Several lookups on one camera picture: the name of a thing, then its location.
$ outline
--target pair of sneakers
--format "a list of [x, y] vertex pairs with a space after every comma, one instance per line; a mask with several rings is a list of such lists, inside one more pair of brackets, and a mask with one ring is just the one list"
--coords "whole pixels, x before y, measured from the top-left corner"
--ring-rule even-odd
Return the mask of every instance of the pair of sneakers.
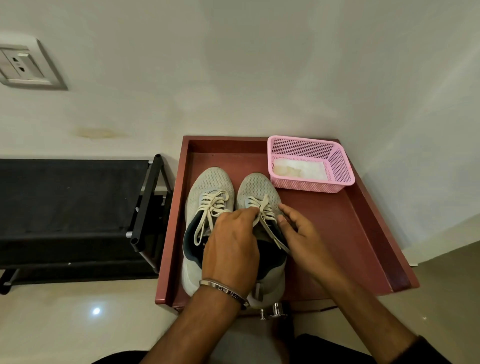
[[189, 296], [202, 279], [202, 260], [208, 237], [216, 219], [234, 207], [258, 207], [253, 234], [260, 251], [257, 282], [247, 300], [253, 308], [265, 308], [280, 301], [285, 290], [285, 262], [289, 253], [287, 241], [277, 226], [281, 213], [280, 196], [270, 180], [261, 173], [245, 177], [237, 193], [227, 173], [219, 167], [205, 170], [195, 181], [185, 206], [187, 229], [183, 237], [182, 286]]

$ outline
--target switch plate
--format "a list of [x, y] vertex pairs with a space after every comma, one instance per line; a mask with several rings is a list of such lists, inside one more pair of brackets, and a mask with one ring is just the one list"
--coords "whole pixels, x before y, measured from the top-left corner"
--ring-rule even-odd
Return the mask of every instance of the switch plate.
[[18, 33], [0, 33], [0, 83], [13, 87], [67, 89], [40, 41]]

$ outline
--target silver bracelet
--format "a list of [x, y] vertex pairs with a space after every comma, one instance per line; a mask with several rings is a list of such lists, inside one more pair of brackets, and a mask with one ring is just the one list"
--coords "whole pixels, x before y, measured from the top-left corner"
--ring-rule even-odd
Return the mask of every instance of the silver bracelet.
[[240, 304], [242, 306], [242, 310], [244, 310], [245, 308], [250, 306], [246, 299], [244, 299], [238, 293], [235, 293], [234, 291], [232, 291], [230, 288], [224, 286], [220, 282], [217, 282], [216, 280], [202, 279], [202, 280], [199, 281], [199, 283], [200, 283], [201, 286], [209, 286], [209, 287], [215, 288], [219, 291], [222, 291], [223, 293], [228, 294], [230, 297], [236, 299], [238, 302], [240, 302]]

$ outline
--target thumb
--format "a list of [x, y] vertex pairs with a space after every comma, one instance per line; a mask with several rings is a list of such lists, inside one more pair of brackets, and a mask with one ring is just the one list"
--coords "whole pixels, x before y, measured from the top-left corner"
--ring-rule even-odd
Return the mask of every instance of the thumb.
[[280, 230], [282, 230], [283, 236], [285, 236], [288, 243], [297, 237], [297, 232], [288, 223], [287, 219], [285, 219], [283, 215], [278, 215], [276, 219], [278, 226], [280, 227]]

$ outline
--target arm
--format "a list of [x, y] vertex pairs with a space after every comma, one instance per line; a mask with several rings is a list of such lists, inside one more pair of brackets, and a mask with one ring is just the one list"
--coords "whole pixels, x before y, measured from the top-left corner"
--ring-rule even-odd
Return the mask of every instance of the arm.
[[295, 262], [325, 288], [374, 359], [392, 362], [417, 336], [343, 272], [306, 217], [287, 205], [279, 207], [298, 228], [296, 232], [283, 216], [278, 217]]
[[[204, 250], [202, 279], [214, 279], [247, 297], [257, 277], [257, 240], [252, 233], [258, 208], [221, 214]], [[235, 320], [240, 303], [201, 286], [141, 364], [202, 363]]]

